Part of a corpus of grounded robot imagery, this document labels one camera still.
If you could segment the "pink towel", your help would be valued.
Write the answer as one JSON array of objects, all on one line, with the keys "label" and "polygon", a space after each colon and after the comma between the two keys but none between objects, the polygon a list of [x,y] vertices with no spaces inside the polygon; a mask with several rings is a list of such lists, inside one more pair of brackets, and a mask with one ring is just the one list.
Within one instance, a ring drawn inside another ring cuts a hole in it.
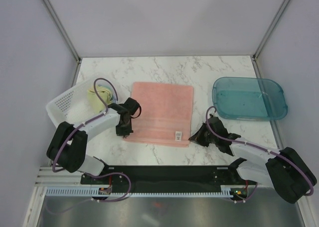
[{"label": "pink towel", "polygon": [[135,82],[131,97],[142,107],[132,120],[127,142],[188,147],[193,109],[193,86]]}]

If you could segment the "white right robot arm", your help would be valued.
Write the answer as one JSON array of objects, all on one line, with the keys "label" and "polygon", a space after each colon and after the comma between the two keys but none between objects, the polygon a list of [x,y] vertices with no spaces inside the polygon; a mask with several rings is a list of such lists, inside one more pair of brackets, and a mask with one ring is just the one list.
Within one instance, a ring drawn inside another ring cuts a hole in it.
[{"label": "white right robot arm", "polygon": [[272,150],[250,143],[229,133],[222,121],[211,116],[189,141],[208,147],[214,144],[221,152],[237,157],[228,171],[233,184],[250,180],[273,188],[286,202],[294,204],[301,197],[313,194],[317,179],[298,153],[286,147]]}]

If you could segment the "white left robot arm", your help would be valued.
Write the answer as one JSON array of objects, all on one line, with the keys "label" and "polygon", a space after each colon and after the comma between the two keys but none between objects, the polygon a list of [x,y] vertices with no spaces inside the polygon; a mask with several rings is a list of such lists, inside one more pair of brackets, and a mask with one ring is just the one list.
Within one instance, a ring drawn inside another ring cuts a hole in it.
[{"label": "white left robot arm", "polygon": [[101,160],[86,154],[87,144],[110,128],[115,129],[117,136],[129,136],[133,133],[132,119],[136,112],[141,114],[142,107],[136,100],[128,98],[123,104],[108,105],[107,109],[84,122],[60,123],[46,153],[53,161],[52,171],[79,171],[91,175],[97,184],[105,184],[109,172]]}]

